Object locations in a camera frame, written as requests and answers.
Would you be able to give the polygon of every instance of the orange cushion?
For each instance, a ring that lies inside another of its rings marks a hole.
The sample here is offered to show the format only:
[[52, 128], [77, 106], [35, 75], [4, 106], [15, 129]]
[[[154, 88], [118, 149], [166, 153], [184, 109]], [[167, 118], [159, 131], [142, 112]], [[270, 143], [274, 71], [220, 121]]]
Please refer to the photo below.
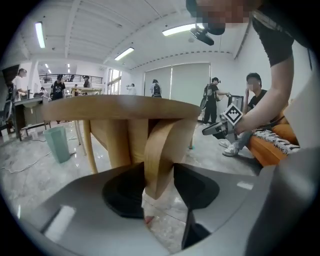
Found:
[[299, 145], [297, 137], [290, 124], [278, 124], [272, 128], [272, 131], [282, 139], [285, 139], [294, 145]]
[[287, 155], [284, 154], [279, 148], [275, 147], [273, 143], [265, 141], [256, 136], [251, 137], [247, 147], [264, 167], [277, 165], [280, 160], [287, 157]]

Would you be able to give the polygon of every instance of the ceiling light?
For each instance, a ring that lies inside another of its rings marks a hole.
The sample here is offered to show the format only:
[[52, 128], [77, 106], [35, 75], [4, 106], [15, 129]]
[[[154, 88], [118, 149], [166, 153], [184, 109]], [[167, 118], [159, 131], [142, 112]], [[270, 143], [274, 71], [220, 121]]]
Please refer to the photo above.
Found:
[[38, 37], [40, 48], [45, 48], [46, 45], [45, 45], [43, 28], [42, 28], [42, 22], [37, 22], [35, 24], [35, 31], [36, 31], [36, 36]]
[[[202, 23], [197, 23], [197, 26], [202, 30], [205, 28]], [[167, 37], [176, 33], [190, 31], [190, 29], [194, 29], [195, 27], [196, 27], [196, 24], [183, 25], [183, 26], [170, 28], [168, 30], [163, 31], [162, 33]]]
[[129, 49], [126, 49], [123, 53], [121, 53], [118, 57], [116, 57], [114, 60], [119, 61], [121, 60], [124, 56], [128, 55], [129, 53], [133, 52], [135, 49], [130, 47]]

